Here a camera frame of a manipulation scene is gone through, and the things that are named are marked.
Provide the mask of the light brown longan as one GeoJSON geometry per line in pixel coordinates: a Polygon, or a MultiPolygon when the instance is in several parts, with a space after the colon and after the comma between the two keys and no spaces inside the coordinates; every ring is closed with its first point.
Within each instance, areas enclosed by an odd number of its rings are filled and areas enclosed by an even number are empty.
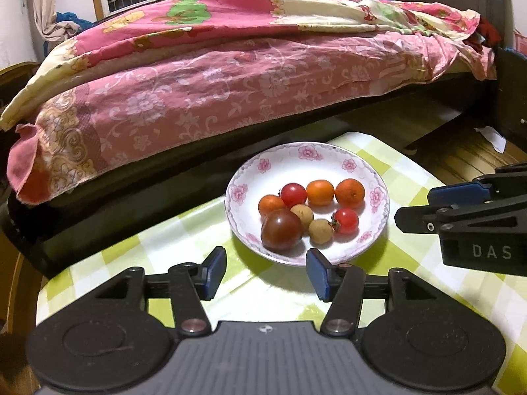
{"type": "Polygon", "coordinates": [[[300,219],[302,223],[303,230],[307,231],[309,228],[309,225],[315,218],[312,209],[305,204],[296,204],[295,206],[290,208],[290,211],[294,213],[296,216],[298,216],[298,218],[300,219]]]}

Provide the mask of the dark purple tomato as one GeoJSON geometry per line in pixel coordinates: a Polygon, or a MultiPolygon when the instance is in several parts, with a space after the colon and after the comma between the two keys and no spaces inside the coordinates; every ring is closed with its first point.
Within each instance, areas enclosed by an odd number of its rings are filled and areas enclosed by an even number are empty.
{"type": "Polygon", "coordinates": [[[288,209],[270,212],[261,229],[263,246],[270,250],[288,250],[296,246],[304,234],[304,227],[296,214],[288,209]]]}

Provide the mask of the orange tomato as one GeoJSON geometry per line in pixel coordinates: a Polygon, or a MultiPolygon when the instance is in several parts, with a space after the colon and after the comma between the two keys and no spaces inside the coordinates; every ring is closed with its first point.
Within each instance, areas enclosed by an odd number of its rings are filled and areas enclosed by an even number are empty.
{"type": "Polygon", "coordinates": [[[307,200],[315,206],[326,206],[334,198],[334,186],[327,180],[319,179],[310,182],[306,187],[307,200]]]}

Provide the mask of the red cherry tomato with stem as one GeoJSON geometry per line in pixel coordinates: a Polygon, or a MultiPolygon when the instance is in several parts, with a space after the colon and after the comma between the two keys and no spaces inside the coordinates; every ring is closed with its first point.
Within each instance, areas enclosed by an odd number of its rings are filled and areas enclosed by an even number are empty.
{"type": "Polygon", "coordinates": [[[299,204],[305,204],[307,194],[305,188],[298,183],[289,183],[280,191],[280,198],[290,209],[299,204]]]}

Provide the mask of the small orange mandarin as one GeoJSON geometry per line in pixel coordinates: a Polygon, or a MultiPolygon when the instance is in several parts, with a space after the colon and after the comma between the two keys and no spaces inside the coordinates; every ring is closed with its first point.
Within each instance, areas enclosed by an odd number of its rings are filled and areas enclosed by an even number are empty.
{"type": "Polygon", "coordinates": [[[265,195],[258,203],[258,211],[262,218],[275,210],[286,208],[285,202],[278,195],[265,195]]]}

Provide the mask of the white floral plate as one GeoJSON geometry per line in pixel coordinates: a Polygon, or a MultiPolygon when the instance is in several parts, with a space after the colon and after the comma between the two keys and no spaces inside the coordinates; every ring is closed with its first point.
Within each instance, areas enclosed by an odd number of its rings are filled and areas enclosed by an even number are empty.
{"type": "Polygon", "coordinates": [[[389,193],[380,174],[360,155],[336,145],[296,142],[275,146],[244,163],[232,177],[224,197],[226,217],[233,234],[257,255],[290,267],[302,267],[312,247],[321,248],[325,257],[337,264],[361,255],[383,233],[389,217],[389,193]],[[305,189],[315,180],[327,180],[334,186],[332,203],[315,206],[307,199],[315,218],[331,224],[332,214],[344,209],[335,198],[335,188],[344,179],[359,181],[365,190],[364,201],[353,209],[359,216],[355,234],[338,234],[327,244],[313,244],[308,230],[299,243],[288,250],[270,250],[263,246],[264,222],[258,203],[265,195],[278,195],[283,186],[298,183],[305,189]]]}

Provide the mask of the pink floral bed quilt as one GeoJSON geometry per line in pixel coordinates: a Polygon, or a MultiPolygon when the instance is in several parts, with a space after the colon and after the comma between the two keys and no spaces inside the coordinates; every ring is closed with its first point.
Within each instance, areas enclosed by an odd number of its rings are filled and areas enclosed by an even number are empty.
{"type": "Polygon", "coordinates": [[[206,137],[427,84],[496,75],[481,17],[387,0],[166,0],[55,47],[1,115],[6,175],[39,205],[206,137]]]}

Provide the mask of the wooden cabinet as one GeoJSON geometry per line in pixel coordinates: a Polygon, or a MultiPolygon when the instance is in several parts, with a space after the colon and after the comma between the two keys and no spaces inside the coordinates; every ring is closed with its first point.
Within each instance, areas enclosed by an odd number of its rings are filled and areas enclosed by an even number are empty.
{"type": "Polygon", "coordinates": [[[40,63],[16,63],[1,69],[1,112],[11,103],[14,97],[26,87],[29,80],[35,75],[40,63]]]}

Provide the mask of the beige curtain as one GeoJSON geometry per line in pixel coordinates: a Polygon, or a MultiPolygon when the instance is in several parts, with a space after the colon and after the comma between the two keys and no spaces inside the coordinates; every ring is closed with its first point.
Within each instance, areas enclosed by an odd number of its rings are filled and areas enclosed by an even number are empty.
{"type": "Polygon", "coordinates": [[[56,19],[55,0],[30,1],[35,26],[45,42],[59,45],[79,32],[80,26],[75,21],[56,19]]]}

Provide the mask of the dark bed frame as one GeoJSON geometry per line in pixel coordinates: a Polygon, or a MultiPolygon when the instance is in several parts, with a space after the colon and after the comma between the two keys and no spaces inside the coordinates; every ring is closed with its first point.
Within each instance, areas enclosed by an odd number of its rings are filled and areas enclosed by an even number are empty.
{"type": "Polygon", "coordinates": [[[462,112],[487,124],[496,112],[498,83],[469,73],[448,74],[311,112],[241,127],[112,170],[72,193],[29,206],[9,195],[1,206],[1,234],[33,267],[54,277],[133,234],[223,195],[250,157],[276,145],[326,142],[374,127],[391,116],[422,121],[434,112],[462,112]]]}

